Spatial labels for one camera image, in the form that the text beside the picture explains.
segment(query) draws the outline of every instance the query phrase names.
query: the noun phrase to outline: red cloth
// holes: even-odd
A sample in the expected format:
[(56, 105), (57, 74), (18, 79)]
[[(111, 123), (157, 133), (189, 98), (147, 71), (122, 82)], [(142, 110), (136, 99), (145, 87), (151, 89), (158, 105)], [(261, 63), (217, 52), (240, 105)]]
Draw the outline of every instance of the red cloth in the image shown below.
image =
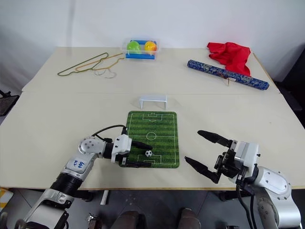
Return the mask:
[(217, 60), (220, 64), (224, 64), (226, 70), (250, 76), (250, 70), (245, 65), (250, 54), (248, 47), (232, 42), (225, 44), (210, 42), (207, 47), (211, 52), (209, 57)]

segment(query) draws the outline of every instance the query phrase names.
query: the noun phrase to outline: soccer field mat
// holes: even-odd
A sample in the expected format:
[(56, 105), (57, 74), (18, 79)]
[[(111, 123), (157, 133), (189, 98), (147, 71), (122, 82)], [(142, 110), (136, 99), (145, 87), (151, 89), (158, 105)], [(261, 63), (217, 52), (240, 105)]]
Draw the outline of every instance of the soccer field mat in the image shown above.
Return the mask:
[(128, 136), (152, 146), (152, 156), (132, 146), (128, 161), (149, 162), (152, 168), (179, 166), (177, 114), (175, 112), (130, 111), (127, 118)]

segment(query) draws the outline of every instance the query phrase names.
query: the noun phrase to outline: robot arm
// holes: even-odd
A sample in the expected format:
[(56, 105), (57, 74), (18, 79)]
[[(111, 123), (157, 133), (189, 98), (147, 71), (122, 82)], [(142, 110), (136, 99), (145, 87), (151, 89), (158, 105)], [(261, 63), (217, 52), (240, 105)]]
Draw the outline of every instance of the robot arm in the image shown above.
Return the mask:
[[(132, 141), (126, 135), (126, 127), (117, 126), (122, 126), (123, 131), (115, 138), (114, 143), (112, 139), (103, 139), (97, 133), (81, 140), (78, 152), (70, 158), (51, 187), (43, 192), (24, 220), (17, 221), (16, 226), (19, 225), (21, 229), (63, 229), (69, 216), (65, 209), (71, 206), (75, 192), (88, 176), (98, 157), (111, 159), (113, 163), (119, 161), (126, 167), (151, 166), (150, 163), (127, 161), (132, 146), (145, 150), (151, 150), (152, 147), (142, 142)], [(1, 216), (1, 229), (6, 229), (5, 217), (7, 216)]]
[(301, 222), (299, 209), (291, 197), (291, 186), (280, 172), (258, 167), (252, 186), (258, 202), (258, 212), (265, 228), (297, 227)]
[(191, 158), (186, 157), (186, 162), (216, 184), (221, 174), (224, 174), (237, 187), (251, 195), (255, 194), (264, 228), (301, 228), (301, 215), (292, 200), (290, 183), (280, 172), (257, 166), (257, 157), (260, 156), (257, 144), (238, 143), (202, 130), (198, 134), (213, 143), (228, 147), (229, 150), (218, 156), (214, 166), (216, 172), (208, 170), (207, 166)]

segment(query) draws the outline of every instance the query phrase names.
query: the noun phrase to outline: tabletop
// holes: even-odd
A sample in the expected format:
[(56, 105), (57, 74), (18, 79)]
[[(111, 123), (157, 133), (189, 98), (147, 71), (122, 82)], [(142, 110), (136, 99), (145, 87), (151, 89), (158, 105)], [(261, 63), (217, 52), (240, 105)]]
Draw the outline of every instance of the tabletop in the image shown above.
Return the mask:
[[(226, 150), (199, 136), (200, 129), (258, 143), (259, 165), (281, 171), (294, 188), (304, 188), (305, 167), (300, 158), (305, 130), (281, 94), (259, 92), (168, 95), (168, 111), (177, 113), (180, 166), (122, 168), (108, 159), (96, 159), (81, 188), (232, 188), (228, 178), (214, 184), (185, 162), (188, 156), (213, 170), (217, 156)], [(126, 124), (128, 112), (140, 110), (139, 96), (23, 92), (0, 126), (0, 185), (49, 187), (78, 150), (79, 141), (106, 126)], [(144, 109), (161, 111), (163, 106), (147, 103)], [(119, 134), (113, 129), (103, 136)]]
[[(52, 93), (139, 93), (139, 94), (272, 94), (279, 93), (271, 78), (261, 67), (253, 53), (247, 66), (251, 76), (269, 82), (266, 91), (261, 91), (240, 83), (227, 86), (220, 77), (187, 67), (192, 59), (223, 68), (217, 61), (208, 57), (208, 49), (162, 49), (156, 60), (119, 61), (103, 75), (93, 71), (58, 76), (57, 73), (83, 62), (98, 54), (108, 52), (110, 56), (121, 53), (119, 48), (67, 48), (58, 47), (36, 76), (23, 88), (24, 92)], [(98, 67), (107, 67), (116, 56), (103, 61)]]

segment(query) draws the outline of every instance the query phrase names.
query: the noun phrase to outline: blue cylinder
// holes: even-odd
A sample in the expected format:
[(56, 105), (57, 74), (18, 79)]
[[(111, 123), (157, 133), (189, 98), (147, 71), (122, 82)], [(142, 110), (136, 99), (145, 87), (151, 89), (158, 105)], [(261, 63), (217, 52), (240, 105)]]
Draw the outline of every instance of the blue cylinder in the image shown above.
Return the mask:
[(255, 79), (253, 77), (249, 77), (246, 75), (242, 75), (239, 73), (234, 73), (234, 72), (230, 72), (227, 71), (226, 69), (222, 69), (222, 68), (217, 68), (205, 63), (201, 63), (198, 61), (193, 61), (193, 60), (189, 60), (189, 62), (187, 63), (187, 66), (189, 68), (193, 68), (205, 73), (209, 73), (212, 75), (216, 75), (216, 76), (220, 76), (223, 78), (234, 78), (236, 80), (236, 82), (248, 85), (250, 87), (254, 87), (260, 90), (266, 90), (269, 87), (269, 83), (263, 80), (258, 80)]

